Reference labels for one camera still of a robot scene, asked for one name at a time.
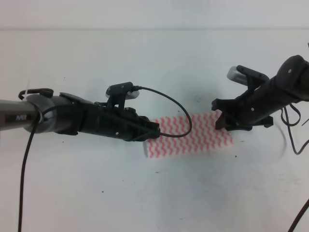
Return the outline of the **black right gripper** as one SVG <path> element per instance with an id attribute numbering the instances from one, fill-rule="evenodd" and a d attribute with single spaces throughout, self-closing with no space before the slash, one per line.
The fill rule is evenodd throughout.
<path id="1" fill-rule="evenodd" d="M 211 110 L 221 111 L 215 122 L 215 129 L 227 131 L 250 131 L 254 126 L 270 127 L 274 110 L 274 84 L 264 82 L 262 85 L 252 82 L 247 90 L 231 100 L 215 99 Z"/>

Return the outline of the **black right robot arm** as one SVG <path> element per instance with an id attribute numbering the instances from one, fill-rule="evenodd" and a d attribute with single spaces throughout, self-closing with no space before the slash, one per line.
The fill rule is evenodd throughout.
<path id="1" fill-rule="evenodd" d="M 272 78 L 241 65 L 231 67 L 227 78 L 246 86 L 247 90 L 235 99 L 212 102 L 211 109 L 221 111 L 216 130 L 269 128 L 273 126 L 272 113 L 309 99 L 309 63 L 300 55 L 288 58 Z"/>

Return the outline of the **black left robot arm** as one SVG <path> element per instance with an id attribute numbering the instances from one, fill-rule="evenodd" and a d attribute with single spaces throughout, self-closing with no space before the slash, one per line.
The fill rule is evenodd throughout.
<path id="1" fill-rule="evenodd" d="M 90 102 L 68 93 L 55 96 L 48 88 L 31 89 L 20 101 L 0 102 L 0 129 L 24 128 L 29 132 L 75 136 L 87 133 L 121 139 L 127 142 L 143 142 L 160 136 L 159 124 L 135 109 L 125 108 L 125 97 L 111 96 L 107 102 Z"/>

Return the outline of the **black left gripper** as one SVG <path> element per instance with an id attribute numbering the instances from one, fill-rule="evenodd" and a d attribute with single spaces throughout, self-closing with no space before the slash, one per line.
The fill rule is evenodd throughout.
<path id="1" fill-rule="evenodd" d="M 160 136 L 159 123 L 138 116 L 134 109 L 125 109 L 126 95 L 112 94 L 107 102 L 90 102 L 72 94 L 61 93 L 74 106 L 70 112 L 72 123 L 59 134 L 87 133 L 121 139 L 127 142 L 143 142 Z"/>

